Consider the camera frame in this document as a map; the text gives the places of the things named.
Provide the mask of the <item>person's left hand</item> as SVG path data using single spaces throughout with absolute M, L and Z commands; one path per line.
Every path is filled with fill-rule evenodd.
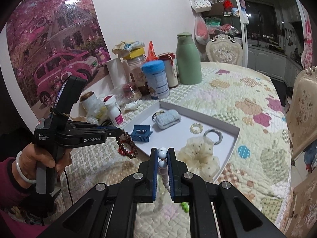
M 51 154 L 34 144 L 30 143 L 21 152 L 19 159 L 16 159 L 21 173 L 29 180 L 35 180 L 36 167 L 42 163 L 49 169 L 54 169 L 59 175 L 62 174 L 65 167 L 72 164 L 71 158 L 72 149 L 63 149 L 62 157 L 59 160 L 54 160 Z

